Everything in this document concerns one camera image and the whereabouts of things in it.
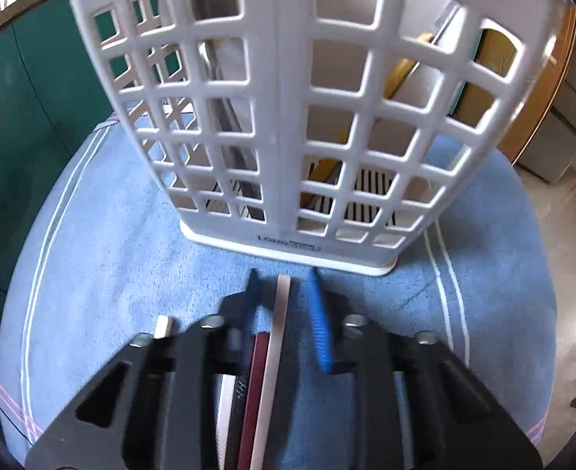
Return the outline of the white chopstick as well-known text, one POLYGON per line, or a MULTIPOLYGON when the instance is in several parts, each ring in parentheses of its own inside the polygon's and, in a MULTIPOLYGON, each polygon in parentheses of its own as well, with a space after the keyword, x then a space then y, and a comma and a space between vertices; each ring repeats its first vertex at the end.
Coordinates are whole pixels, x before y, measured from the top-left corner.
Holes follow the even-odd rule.
POLYGON ((222 374, 220 382, 219 405, 217 413, 217 453, 219 469, 227 468, 227 443, 229 435, 229 425, 231 424, 231 410, 236 388, 235 376, 231 374, 222 374))
POLYGON ((173 318, 168 315, 161 314, 157 317, 157 322, 154 328, 154 338, 165 338, 171 335, 173 327, 173 318))

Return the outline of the dark red chopstick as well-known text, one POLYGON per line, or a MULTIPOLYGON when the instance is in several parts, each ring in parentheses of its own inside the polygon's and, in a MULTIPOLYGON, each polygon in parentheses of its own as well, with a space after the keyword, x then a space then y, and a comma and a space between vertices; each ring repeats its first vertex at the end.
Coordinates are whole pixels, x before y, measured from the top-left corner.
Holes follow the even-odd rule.
POLYGON ((251 468, 255 431, 259 413, 262 383, 264 383, 265 362, 270 333, 260 332, 255 337, 251 369, 249 370, 249 387, 246 395, 246 409, 242 423, 238 470, 251 468))

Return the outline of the silver grey chopstick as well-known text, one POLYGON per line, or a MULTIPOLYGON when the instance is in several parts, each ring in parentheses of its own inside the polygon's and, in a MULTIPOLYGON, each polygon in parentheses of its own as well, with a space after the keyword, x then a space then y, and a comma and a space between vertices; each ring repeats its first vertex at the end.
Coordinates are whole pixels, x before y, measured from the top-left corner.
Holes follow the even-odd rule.
POLYGON ((258 416, 253 440, 251 470, 264 468, 264 454, 271 425, 271 417, 278 380, 280 358, 282 357, 283 336, 286 331, 288 302, 291 278, 288 275, 277 277, 275 304, 272 318, 272 330, 267 345, 264 379, 262 380, 258 416))

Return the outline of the blue striped towel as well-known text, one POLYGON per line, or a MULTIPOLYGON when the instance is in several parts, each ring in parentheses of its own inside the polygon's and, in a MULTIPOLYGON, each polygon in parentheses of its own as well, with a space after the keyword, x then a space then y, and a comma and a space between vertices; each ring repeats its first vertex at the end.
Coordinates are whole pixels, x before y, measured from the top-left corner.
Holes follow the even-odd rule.
MULTIPOLYGON (((124 129, 98 125, 40 209, 9 285, 0 327, 5 443, 23 461, 40 433, 133 335, 166 314, 213 313, 256 268, 292 279, 269 469, 344 469, 352 442, 347 377, 319 369, 304 266, 186 239, 124 129)), ((492 152, 473 181, 386 276, 327 271, 330 290, 390 331, 439 334, 533 443, 554 379, 556 301, 524 185, 492 152)))

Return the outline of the wooden glass sliding door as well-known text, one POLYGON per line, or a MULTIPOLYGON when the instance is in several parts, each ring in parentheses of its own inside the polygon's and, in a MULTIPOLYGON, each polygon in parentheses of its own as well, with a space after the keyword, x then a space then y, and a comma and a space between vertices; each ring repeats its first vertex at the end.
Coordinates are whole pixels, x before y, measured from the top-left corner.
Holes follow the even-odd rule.
POLYGON ((498 150, 514 165, 543 123, 565 79, 576 46, 576 7, 567 7, 562 28, 542 74, 536 81, 524 107, 501 139, 498 150))

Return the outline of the white plastic utensil basket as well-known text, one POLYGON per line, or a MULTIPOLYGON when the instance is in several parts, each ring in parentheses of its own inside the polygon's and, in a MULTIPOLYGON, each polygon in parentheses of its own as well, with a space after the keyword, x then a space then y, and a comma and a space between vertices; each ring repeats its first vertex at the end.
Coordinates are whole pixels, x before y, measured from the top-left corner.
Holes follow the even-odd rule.
POLYGON ((525 104, 567 0, 70 0, 192 241, 378 276, 525 104))

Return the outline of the teal lower cabinets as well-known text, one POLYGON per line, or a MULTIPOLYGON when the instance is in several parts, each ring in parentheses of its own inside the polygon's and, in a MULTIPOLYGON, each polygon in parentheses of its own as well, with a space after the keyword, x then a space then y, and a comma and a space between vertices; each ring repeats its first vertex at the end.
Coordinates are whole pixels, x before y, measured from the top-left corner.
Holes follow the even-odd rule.
POLYGON ((0 29, 0 323, 40 206, 111 112, 69 0, 39 2, 0 29))

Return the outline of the silver refrigerator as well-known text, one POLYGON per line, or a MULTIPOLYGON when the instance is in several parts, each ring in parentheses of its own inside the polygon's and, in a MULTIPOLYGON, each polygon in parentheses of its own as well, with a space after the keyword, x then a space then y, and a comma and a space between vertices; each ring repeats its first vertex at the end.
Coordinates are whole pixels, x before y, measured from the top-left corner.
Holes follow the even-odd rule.
POLYGON ((556 183, 576 159, 576 42, 564 79, 542 124, 518 163, 548 184, 556 183))

